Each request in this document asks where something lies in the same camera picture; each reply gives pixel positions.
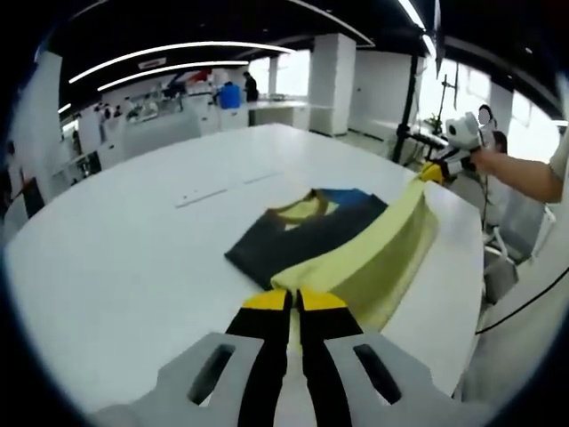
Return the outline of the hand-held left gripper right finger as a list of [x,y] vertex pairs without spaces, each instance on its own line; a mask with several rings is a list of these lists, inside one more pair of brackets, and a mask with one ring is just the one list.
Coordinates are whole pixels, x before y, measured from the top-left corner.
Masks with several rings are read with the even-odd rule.
[[319,426],[484,426],[491,409],[453,399],[430,370],[366,333],[334,294],[297,293],[302,370]]

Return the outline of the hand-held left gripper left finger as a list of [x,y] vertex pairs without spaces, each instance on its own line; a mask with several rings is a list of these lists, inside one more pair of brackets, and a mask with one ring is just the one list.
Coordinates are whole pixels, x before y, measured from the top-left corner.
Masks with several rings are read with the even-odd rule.
[[246,300],[225,333],[210,333],[161,367],[153,390],[105,407],[95,426],[271,426],[287,370],[293,297]]

